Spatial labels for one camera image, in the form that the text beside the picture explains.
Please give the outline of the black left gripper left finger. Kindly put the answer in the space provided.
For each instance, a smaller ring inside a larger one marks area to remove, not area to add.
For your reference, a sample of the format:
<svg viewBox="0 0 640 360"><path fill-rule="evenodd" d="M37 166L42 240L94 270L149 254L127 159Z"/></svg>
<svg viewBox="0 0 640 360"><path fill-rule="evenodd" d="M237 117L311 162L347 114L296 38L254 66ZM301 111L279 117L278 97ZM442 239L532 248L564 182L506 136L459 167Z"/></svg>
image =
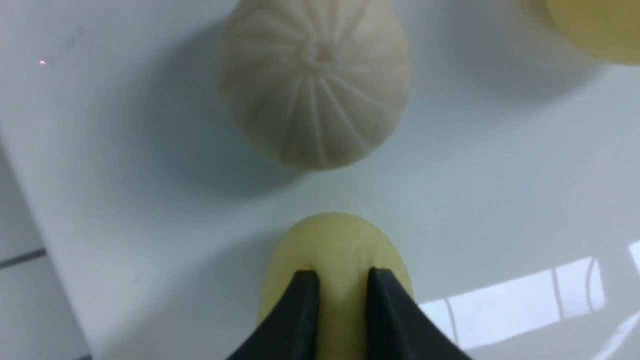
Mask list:
<svg viewBox="0 0 640 360"><path fill-rule="evenodd" d="M229 360L313 360L320 312L320 280L299 270L270 313Z"/></svg>

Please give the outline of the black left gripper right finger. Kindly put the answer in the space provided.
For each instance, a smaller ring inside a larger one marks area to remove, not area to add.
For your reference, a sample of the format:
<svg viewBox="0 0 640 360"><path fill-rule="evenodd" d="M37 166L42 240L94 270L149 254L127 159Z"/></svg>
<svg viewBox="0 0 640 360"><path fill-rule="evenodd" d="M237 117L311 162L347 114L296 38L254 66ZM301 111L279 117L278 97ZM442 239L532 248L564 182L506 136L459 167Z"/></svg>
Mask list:
<svg viewBox="0 0 640 360"><path fill-rule="evenodd" d="M422 312L393 271L371 268L366 283L368 360L469 360Z"/></svg>

